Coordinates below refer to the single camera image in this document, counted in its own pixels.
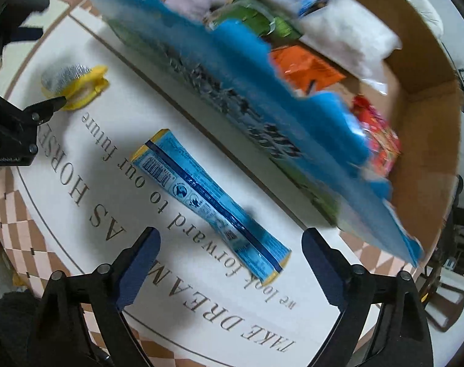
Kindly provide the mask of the yellow scrubber sponge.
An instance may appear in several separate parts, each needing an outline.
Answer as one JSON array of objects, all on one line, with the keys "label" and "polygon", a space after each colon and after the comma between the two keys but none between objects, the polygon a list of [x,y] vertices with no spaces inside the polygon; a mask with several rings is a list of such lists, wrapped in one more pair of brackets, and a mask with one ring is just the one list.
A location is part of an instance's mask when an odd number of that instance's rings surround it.
[{"label": "yellow scrubber sponge", "polygon": [[49,98],[64,97],[64,111],[74,111],[92,103],[109,86],[106,65],[53,65],[41,75],[42,92]]}]

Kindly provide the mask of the dark wooden chair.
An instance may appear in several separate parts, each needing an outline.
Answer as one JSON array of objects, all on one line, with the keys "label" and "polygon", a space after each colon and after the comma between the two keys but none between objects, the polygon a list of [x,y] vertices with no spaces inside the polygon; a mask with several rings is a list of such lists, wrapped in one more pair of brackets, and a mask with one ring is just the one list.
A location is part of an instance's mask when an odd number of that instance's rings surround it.
[{"label": "dark wooden chair", "polygon": [[463,187],[463,178],[459,176],[446,224],[421,273],[421,303],[424,307],[432,306],[444,317],[440,323],[431,314],[427,314],[428,321],[439,332],[447,332],[454,326],[464,309],[464,290],[443,281],[443,272],[446,270],[464,277],[464,208],[459,205]]}]

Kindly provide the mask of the blue long snack pack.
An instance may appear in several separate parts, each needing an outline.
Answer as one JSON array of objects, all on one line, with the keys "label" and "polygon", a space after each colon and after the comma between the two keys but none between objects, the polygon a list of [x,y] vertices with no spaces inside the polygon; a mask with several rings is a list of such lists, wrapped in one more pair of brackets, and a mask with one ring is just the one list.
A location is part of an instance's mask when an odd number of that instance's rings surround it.
[{"label": "blue long snack pack", "polygon": [[206,221],[260,283],[272,283],[285,269],[291,249],[249,216],[169,129],[147,140],[132,163]]}]

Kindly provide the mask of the red snack bag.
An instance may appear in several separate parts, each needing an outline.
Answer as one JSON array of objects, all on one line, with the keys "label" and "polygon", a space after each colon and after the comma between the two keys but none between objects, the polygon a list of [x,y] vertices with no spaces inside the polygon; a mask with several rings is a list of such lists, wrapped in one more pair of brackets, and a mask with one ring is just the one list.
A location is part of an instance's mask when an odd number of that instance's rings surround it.
[{"label": "red snack bag", "polygon": [[371,170],[379,176],[387,177],[401,154],[397,134],[363,95],[354,96],[351,112],[366,134]]}]

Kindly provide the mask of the checkered round mat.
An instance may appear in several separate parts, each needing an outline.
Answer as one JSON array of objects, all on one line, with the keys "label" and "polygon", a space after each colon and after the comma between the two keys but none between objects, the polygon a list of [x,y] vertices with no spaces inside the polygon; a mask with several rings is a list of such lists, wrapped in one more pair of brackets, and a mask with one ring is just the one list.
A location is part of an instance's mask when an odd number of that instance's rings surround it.
[{"label": "checkered round mat", "polygon": [[[297,139],[251,102],[199,70],[180,81],[178,56],[158,65],[125,46],[102,19],[51,0],[32,24],[49,22],[18,75],[0,92],[19,107],[43,98],[50,65],[106,65],[109,87],[88,106],[39,129],[28,167],[0,169],[0,240],[20,275],[41,293],[54,270],[92,272],[156,228],[161,249],[123,315],[156,366],[305,366],[339,312],[303,254],[307,226],[356,263],[359,256],[287,178],[317,145]],[[154,159],[132,155],[168,129],[209,176],[291,257],[268,284],[254,278],[222,237],[190,209],[183,185]]]}]

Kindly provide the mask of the brown cardboard box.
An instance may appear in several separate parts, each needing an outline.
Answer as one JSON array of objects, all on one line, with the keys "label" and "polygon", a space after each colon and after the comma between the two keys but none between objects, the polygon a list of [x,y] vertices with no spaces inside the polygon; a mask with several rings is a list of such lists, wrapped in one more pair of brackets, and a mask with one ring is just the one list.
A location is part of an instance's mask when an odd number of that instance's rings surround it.
[{"label": "brown cardboard box", "polygon": [[127,46],[150,56],[255,143],[330,223],[412,265],[438,242],[456,180],[462,95],[438,41],[406,0],[355,0],[402,38],[385,65],[384,110],[402,151],[386,177],[365,177],[371,151],[343,98],[294,94],[268,43],[227,20],[215,29],[162,0],[91,0]]}]

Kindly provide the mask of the white pillow pack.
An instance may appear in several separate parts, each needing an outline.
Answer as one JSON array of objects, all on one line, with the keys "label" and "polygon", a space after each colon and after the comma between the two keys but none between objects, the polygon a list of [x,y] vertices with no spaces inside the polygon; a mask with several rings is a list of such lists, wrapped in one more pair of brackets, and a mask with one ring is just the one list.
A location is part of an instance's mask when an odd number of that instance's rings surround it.
[{"label": "white pillow pack", "polygon": [[326,0],[299,18],[301,41],[386,95],[383,62],[402,48],[399,36],[356,0]]}]

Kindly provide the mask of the green wet wipes pack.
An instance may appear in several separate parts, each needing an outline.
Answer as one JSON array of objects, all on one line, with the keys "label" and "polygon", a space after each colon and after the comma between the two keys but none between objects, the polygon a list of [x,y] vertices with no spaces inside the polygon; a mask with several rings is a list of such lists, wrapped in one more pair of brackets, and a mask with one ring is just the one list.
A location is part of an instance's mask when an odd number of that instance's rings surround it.
[{"label": "green wet wipes pack", "polygon": [[204,24],[214,29],[227,20],[242,23],[274,48],[295,44],[302,36],[279,10],[261,0],[233,0],[209,13]]}]

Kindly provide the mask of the orange snack bag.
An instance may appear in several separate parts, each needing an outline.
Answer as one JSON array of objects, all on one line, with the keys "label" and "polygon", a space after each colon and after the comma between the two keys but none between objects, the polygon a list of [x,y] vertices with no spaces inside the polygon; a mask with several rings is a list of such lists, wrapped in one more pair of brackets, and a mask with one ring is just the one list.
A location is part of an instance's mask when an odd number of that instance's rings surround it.
[{"label": "orange snack bag", "polygon": [[346,76],[323,58],[300,45],[272,50],[269,59],[276,73],[299,96],[309,96],[343,81]]}]

